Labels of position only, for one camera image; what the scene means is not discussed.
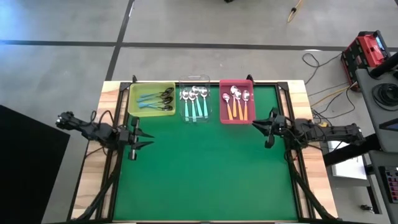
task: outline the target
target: black panel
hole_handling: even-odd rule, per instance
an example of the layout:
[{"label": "black panel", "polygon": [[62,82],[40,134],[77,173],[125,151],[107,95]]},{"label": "black panel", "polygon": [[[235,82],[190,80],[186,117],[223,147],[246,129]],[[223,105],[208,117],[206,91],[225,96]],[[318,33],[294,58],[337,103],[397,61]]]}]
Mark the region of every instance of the black panel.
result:
[{"label": "black panel", "polygon": [[41,223],[68,141],[69,134],[0,105],[0,223]]}]

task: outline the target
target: concrete floor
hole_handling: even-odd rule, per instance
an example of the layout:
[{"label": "concrete floor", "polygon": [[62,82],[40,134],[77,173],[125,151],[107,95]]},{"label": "concrete floor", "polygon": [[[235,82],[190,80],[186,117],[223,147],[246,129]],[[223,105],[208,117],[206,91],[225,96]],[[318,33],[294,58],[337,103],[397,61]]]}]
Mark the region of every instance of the concrete floor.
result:
[{"label": "concrete floor", "polygon": [[[2,0],[1,40],[115,42],[128,0]],[[137,0],[125,42],[264,44],[346,47],[359,31],[379,29],[389,47],[398,47],[398,6],[393,0],[307,0],[286,24],[296,1]],[[212,79],[307,80],[313,68],[302,50],[170,49],[122,47],[112,80],[177,80],[207,74]],[[89,118],[97,107],[114,47],[0,45],[0,104],[54,126],[59,113],[72,110]],[[336,51],[311,52],[320,62]],[[346,82],[334,60],[320,68],[307,85],[308,94]],[[335,89],[310,97],[314,103]],[[351,93],[355,111],[333,119],[334,125],[357,123],[365,135],[374,132],[362,96]],[[351,108],[340,96],[324,114]],[[66,219],[87,141],[72,136],[54,186],[44,222]],[[365,187],[350,187],[330,177],[339,217],[356,222],[389,223],[382,215],[361,211],[369,199]]]}]

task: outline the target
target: red box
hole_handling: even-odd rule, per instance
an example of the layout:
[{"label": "red box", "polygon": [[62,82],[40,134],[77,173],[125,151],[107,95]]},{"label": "red box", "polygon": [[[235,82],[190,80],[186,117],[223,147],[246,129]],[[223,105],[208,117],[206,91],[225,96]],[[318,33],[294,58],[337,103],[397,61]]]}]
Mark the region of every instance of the red box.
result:
[{"label": "red box", "polygon": [[[227,93],[230,97],[228,103],[233,113],[233,97],[231,96],[231,87],[236,86],[241,90],[242,95],[244,90],[248,90],[250,93],[250,99],[248,100],[248,120],[239,119],[239,105],[236,100],[236,117],[232,120],[228,117],[228,109],[226,101],[223,99],[223,93]],[[222,124],[251,124],[256,119],[256,108],[254,107],[254,94],[253,94],[253,82],[251,80],[220,80],[220,121]],[[244,115],[244,100],[240,99],[242,113]]]}]

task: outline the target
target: metal spoon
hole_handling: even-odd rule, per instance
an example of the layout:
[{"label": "metal spoon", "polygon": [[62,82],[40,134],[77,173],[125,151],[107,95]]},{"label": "metal spoon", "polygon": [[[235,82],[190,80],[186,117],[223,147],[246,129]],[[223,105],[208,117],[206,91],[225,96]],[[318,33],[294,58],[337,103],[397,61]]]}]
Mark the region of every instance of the metal spoon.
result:
[{"label": "metal spoon", "polygon": [[241,93],[241,90],[239,90],[239,89],[236,89],[236,91],[235,91],[235,98],[236,98],[236,101],[238,102],[238,108],[239,108],[239,119],[240,120],[243,120],[243,113],[242,113],[242,107],[241,107],[241,101],[240,101],[240,99],[241,99],[241,97],[242,97],[242,93]]},{"label": "metal spoon", "polygon": [[207,88],[206,87],[201,87],[199,89],[201,97],[203,97],[203,112],[205,114],[205,118],[208,117],[207,113],[207,104],[206,104],[206,97],[207,97]]},{"label": "metal spoon", "polygon": [[145,98],[145,97],[153,96],[153,95],[156,95],[156,94],[159,94],[159,93],[160,93],[160,96],[166,97],[166,96],[169,96],[173,91],[174,91],[174,88],[173,87],[169,87],[163,92],[142,94],[139,97],[140,98]]},{"label": "metal spoon", "polygon": [[138,107],[139,108],[143,108],[143,107],[146,107],[146,106],[149,106],[149,105],[155,105],[155,104],[158,104],[158,103],[163,103],[163,104],[167,105],[167,104],[171,103],[172,101],[173,101],[173,97],[168,96],[168,97],[164,98],[164,100],[159,101],[159,102],[155,102],[155,103],[139,103]]},{"label": "metal spoon", "polygon": [[195,98],[197,96],[195,95],[195,93],[193,92],[193,90],[189,91],[189,99],[192,101],[192,121],[196,122],[197,121],[197,114],[195,112]]},{"label": "metal spoon", "polygon": [[236,103],[235,103],[235,92],[238,88],[236,86],[231,86],[231,96],[234,98],[233,101],[233,115],[236,117]]},{"label": "metal spoon", "polygon": [[189,112],[188,112],[188,98],[189,98],[189,92],[188,89],[183,89],[181,93],[181,97],[185,100],[185,121],[189,121]]},{"label": "metal spoon", "polygon": [[248,101],[250,99],[249,91],[244,90],[242,98],[244,100],[244,118],[243,118],[243,120],[247,121],[248,120]]},{"label": "metal spoon", "polygon": [[201,113],[201,107],[200,107],[200,103],[199,103],[199,99],[198,99],[199,90],[200,90],[200,87],[196,87],[196,86],[192,87],[192,91],[195,94],[197,105],[198,105],[199,117],[201,118],[203,116],[203,114]]},{"label": "metal spoon", "polygon": [[228,103],[228,100],[229,100],[228,93],[223,93],[223,99],[226,101],[226,105],[227,105],[227,109],[228,109],[228,118],[230,120],[232,120],[231,107],[229,107],[229,103]]},{"label": "metal spoon", "polygon": [[149,108],[153,108],[153,109],[161,109],[161,110],[163,110],[163,111],[170,111],[170,110],[173,110],[173,107],[170,106],[170,105],[166,105],[166,106],[163,106],[163,107],[161,107],[161,106],[149,105],[148,107],[149,107]]}]

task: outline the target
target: green mat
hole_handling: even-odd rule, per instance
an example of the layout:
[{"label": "green mat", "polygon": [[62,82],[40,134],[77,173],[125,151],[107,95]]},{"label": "green mat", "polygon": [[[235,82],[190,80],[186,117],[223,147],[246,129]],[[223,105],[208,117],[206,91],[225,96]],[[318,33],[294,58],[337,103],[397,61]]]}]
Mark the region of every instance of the green mat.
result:
[{"label": "green mat", "polygon": [[[185,124],[178,102],[174,116],[141,118],[155,143],[136,161],[125,149],[114,220],[297,220],[283,140],[265,149],[253,126],[221,124],[218,87],[211,95],[208,123]],[[254,97],[257,119],[278,107],[273,86]]]}]

